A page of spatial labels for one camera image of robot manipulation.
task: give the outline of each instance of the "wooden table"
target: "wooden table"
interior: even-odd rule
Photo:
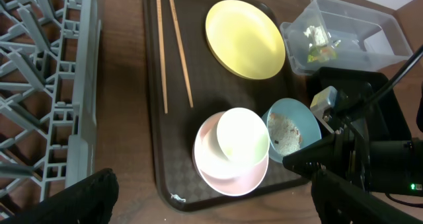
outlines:
[[[259,1],[273,10],[278,23],[294,21],[310,3],[310,0]],[[364,0],[343,1],[394,13]],[[383,72],[390,77],[399,66]],[[422,75],[421,67],[413,69],[395,88],[412,134],[420,137],[414,121]],[[292,83],[298,91],[305,92],[301,78],[294,77]],[[97,88],[96,169],[113,168],[120,185],[111,223],[320,223],[310,185],[192,215],[177,213],[161,201],[153,174],[141,0],[104,0]],[[422,202],[418,198],[406,200]],[[423,219],[419,209],[395,206]]]

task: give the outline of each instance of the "bowl rim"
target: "bowl rim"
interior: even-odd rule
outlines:
[[[226,111],[223,111],[223,112],[218,112],[218,113],[216,113],[216,114],[214,114],[214,115],[212,115],[212,116],[210,116],[201,126],[200,126],[200,129],[198,130],[198,136],[200,137],[200,132],[203,130],[203,128],[204,128],[204,126],[205,125],[207,125],[208,123],[210,123],[211,121],[211,119],[213,118],[213,117],[215,117],[215,116],[220,116],[220,118],[222,117],[222,115],[224,114],[224,113],[226,113]],[[217,125],[217,123],[218,123],[218,121],[216,121],[216,123],[215,124],[211,124],[211,126],[210,126],[210,128],[212,129],[214,126],[216,126]],[[198,157],[198,156],[202,156],[202,154],[200,153],[201,151],[202,151],[202,149],[204,148],[204,138],[205,138],[205,136],[207,135],[207,133],[208,133],[209,131],[206,131],[206,132],[204,132],[204,137],[203,138],[200,138],[200,141],[199,141],[199,144],[196,146],[197,148],[196,148],[196,151],[197,151],[197,153],[196,153],[196,156]],[[210,176],[210,177],[212,177],[212,178],[217,178],[217,179],[230,179],[230,178],[235,178],[235,177],[240,177],[240,176],[242,176],[242,174],[244,174],[244,173],[246,173],[246,171],[248,171],[248,168],[244,168],[244,169],[242,169],[242,170],[240,170],[240,172],[234,172],[234,175],[227,175],[227,176],[225,176],[225,175],[222,175],[222,176],[216,176],[216,175],[214,175],[214,174],[211,174],[211,173],[209,173],[209,172],[207,172],[208,170],[209,170],[209,168],[208,167],[206,167],[207,166],[207,164],[205,164],[205,162],[201,162],[201,161],[199,161],[198,162],[198,167],[202,170],[202,172],[204,172],[206,175],[208,175],[208,176]]]
[[[268,76],[252,76],[252,75],[245,75],[244,73],[240,73],[238,69],[234,69],[233,66],[231,65],[231,63],[226,63],[226,57],[219,55],[216,52],[216,48],[217,45],[215,44],[215,42],[213,40],[210,40],[210,38],[213,38],[213,34],[212,34],[212,30],[210,29],[211,26],[211,21],[215,20],[215,16],[216,14],[218,14],[219,10],[221,10],[220,8],[224,6],[224,7],[241,7],[243,11],[247,10],[250,13],[254,13],[255,15],[258,15],[258,17],[260,17],[261,21],[264,21],[267,25],[267,29],[270,33],[272,33],[274,35],[274,39],[275,42],[277,41],[278,45],[281,47],[281,51],[283,53],[280,53],[280,61],[281,66],[278,68],[278,70],[275,70],[274,74],[270,74]],[[264,14],[260,9],[258,9],[257,7],[255,7],[254,5],[247,3],[245,1],[241,1],[241,0],[222,0],[220,2],[215,3],[207,12],[206,15],[206,23],[205,25],[205,31],[206,31],[206,41],[208,43],[208,46],[212,52],[212,54],[214,55],[214,57],[218,60],[218,62],[220,64],[222,64],[222,66],[224,66],[224,68],[226,68],[227,70],[229,70],[230,72],[232,72],[234,75],[237,75],[239,77],[242,77],[244,79],[252,79],[252,80],[261,80],[261,79],[269,79],[275,75],[277,75],[281,70],[282,67],[284,66],[284,61],[286,60],[286,46],[284,43],[284,39],[282,38],[282,35],[280,34],[279,28],[273,23],[272,19],[270,19],[270,17],[268,17],[266,14]]]
[[[222,138],[221,138],[221,136],[219,135],[219,133],[221,133],[221,132],[219,132],[222,128],[222,125],[220,125],[221,124],[221,121],[222,121],[222,118],[226,115],[226,114],[228,114],[228,112],[231,112],[231,111],[234,111],[234,110],[245,110],[245,111],[248,111],[248,113],[250,113],[253,117],[255,117],[256,119],[257,119],[257,121],[261,121],[261,124],[263,124],[263,131],[266,131],[266,134],[267,134],[267,140],[268,140],[268,142],[267,142],[267,146],[266,146],[266,151],[265,152],[263,152],[263,154],[262,154],[262,157],[258,160],[258,161],[256,161],[255,163],[251,163],[251,164],[249,164],[249,167],[255,167],[257,164],[259,164],[259,163],[261,163],[262,161],[263,161],[263,159],[265,159],[266,158],[266,154],[269,154],[269,148],[270,148],[270,142],[271,142],[271,140],[270,140],[270,136],[269,136],[269,132],[268,132],[268,128],[267,128],[267,124],[265,124],[264,123],[264,121],[263,121],[263,119],[258,115],[258,114],[256,114],[255,112],[253,112],[252,110],[250,110],[250,109],[248,109],[248,108],[243,108],[243,107],[236,107],[236,108],[231,108],[231,109],[229,109],[228,111],[226,111],[223,115],[222,115],[222,117],[220,117],[220,119],[219,119],[219,121],[217,122],[217,131],[216,131],[216,133],[217,133],[217,141],[218,141],[218,143],[219,143],[219,146],[220,146],[220,148],[222,149],[222,151],[223,151],[223,154],[225,154],[225,156],[229,159],[229,160],[231,160],[230,158],[229,158],[229,156],[227,155],[227,153],[225,152],[225,150],[223,149],[223,147],[222,147]]]
[[[310,112],[310,114],[312,115],[312,117],[314,117],[314,122],[312,122],[313,124],[311,124],[310,126],[313,126],[313,127],[316,127],[318,130],[319,130],[319,139],[322,139],[322,131],[320,130],[320,126],[319,126],[319,123],[317,122],[317,119],[316,119],[316,117],[315,117],[315,115],[310,111],[310,109],[304,104],[304,103],[302,103],[301,101],[298,101],[298,100],[296,100],[296,99],[293,99],[293,98],[281,98],[281,99],[279,99],[279,100],[277,100],[276,102],[274,102],[272,105],[271,105],[271,107],[268,109],[268,111],[267,111],[267,117],[266,117],[266,121],[263,121],[263,122],[265,122],[265,124],[266,124],[266,128],[268,128],[268,123],[269,123],[269,116],[271,115],[271,113],[272,113],[272,107],[276,104],[276,103],[278,103],[278,102],[283,102],[283,101],[293,101],[293,102],[296,102],[296,103],[298,103],[300,106],[303,106],[303,107],[305,107],[309,112]],[[275,147],[274,147],[274,144],[273,144],[273,142],[272,142],[272,140],[271,139],[269,139],[270,140],[270,146],[272,147],[272,149],[273,150],[275,150],[276,151],[276,149],[275,149]],[[283,160],[283,156],[281,156],[281,155],[279,155],[279,153],[278,153],[278,156],[281,158],[281,162],[282,162],[282,160]]]
[[[198,133],[197,134],[197,137],[196,137],[196,140],[195,140],[195,142],[194,142],[194,147],[193,147],[193,149],[192,149],[192,162],[194,163],[194,168],[196,169],[196,171],[197,171],[197,173],[200,175],[200,177],[202,178],[202,180],[204,180],[204,182],[206,182],[206,184],[210,187],[210,188],[212,188],[213,190],[215,190],[216,192],[219,192],[220,194],[223,194],[223,195],[226,195],[226,196],[232,196],[232,197],[237,197],[237,196],[242,196],[242,195],[245,195],[245,194],[248,194],[248,193],[250,193],[250,192],[252,192],[253,190],[255,190],[262,182],[263,182],[263,180],[264,180],[264,177],[266,176],[266,173],[267,173],[267,170],[268,170],[268,167],[269,167],[269,154],[267,154],[266,156],[265,156],[265,158],[267,157],[267,159],[265,159],[265,160],[263,160],[262,162],[264,162],[264,161],[266,161],[266,168],[264,169],[264,172],[263,172],[263,174],[262,174],[262,177],[261,177],[261,179],[260,179],[260,181],[259,182],[257,182],[257,184],[255,184],[254,185],[254,187],[252,187],[251,189],[249,189],[248,191],[246,191],[246,192],[242,192],[242,193],[239,193],[239,194],[230,194],[230,193],[226,193],[226,192],[224,192],[224,191],[221,191],[221,190],[219,190],[219,189],[217,189],[213,184],[211,184],[211,182],[204,176],[204,174],[203,174],[203,171],[201,170],[201,169],[199,169],[198,168],[198,166],[197,166],[197,161],[196,161],[196,159],[195,159],[195,146],[196,146],[196,144],[198,143],[198,142],[200,142],[201,141],[201,138],[200,138],[200,133]],[[241,176],[246,176],[246,175],[249,175],[250,174],[250,171],[248,171],[248,172],[246,172],[244,175],[241,175]]]

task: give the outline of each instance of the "wooden chopstick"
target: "wooden chopstick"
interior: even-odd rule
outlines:
[[[159,27],[161,89],[162,89],[162,93],[163,93],[163,104],[165,106],[165,114],[167,114],[165,44],[163,42],[163,20],[162,20],[162,17],[161,17],[161,0],[156,0],[156,2],[157,2],[157,24],[158,24],[158,27]]]
[[[174,1],[169,0],[171,3],[171,10],[172,10],[172,17],[173,17],[173,24],[174,30],[176,32],[176,40],[178,41],[178,48],[179,48],[179,55],[180,55],[180,62],[182,64],[182,70],[184,71],[184,78],[185,78],[185,85],[186,85],[186,92],[188,93],[188,99],[190,100],[191,108],[194,107],[192,103],[192,95],[191,95],[191,86],[190,86],[190,78],[188,77],[188,70],[186,69],[186,62],[185,62],[185,54],[184,54],[184,47],[182,46],[182,40],[180,38],[180,31],[179,31],[179,23],[178,17],[176,16],[176,9],[174,7]]]

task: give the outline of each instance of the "dish rack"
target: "dish rack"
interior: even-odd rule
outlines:
[[[41,202],[93,173],[100,1],[0,0],[0,200],[30,179]],[[39,159],[17,154],[33,145]]]

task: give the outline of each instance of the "plastic tray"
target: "plastic tray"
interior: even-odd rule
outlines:
[[[388,78],[378,72],[322,67],[308,78],[307,94],[312,99],[318,92],[328,86],[333,86],[354,100],[359,96],[366,98],[376,93],[387,82]],[[376,106],[370,109],[371,112],[366,114],[370,140],[404,141],[411,139],[410,130],[393,91],[387,93]]]
[[[169,113],[165,114],[156,0],[143,0],[156,185],[163,201],[182,212],[198,211],[307,183],[282,164],[270,161],[261,185],[250,194],[234,198],[214,191],[194,170],[192,146],[199,127],[207,118],[233,107],[248,108],[261,116],[278,99],[288,96],[282,72],[267,80],[242,79],[214,58],[206,41],[205,21],[209,9],[219,1],[222,0],[174,0],[194,101],[194,108],[190,108],[169,0],[161,0],[169,105]],[[276,23],[275,16],[265,4],[243,1],[258,7]]]

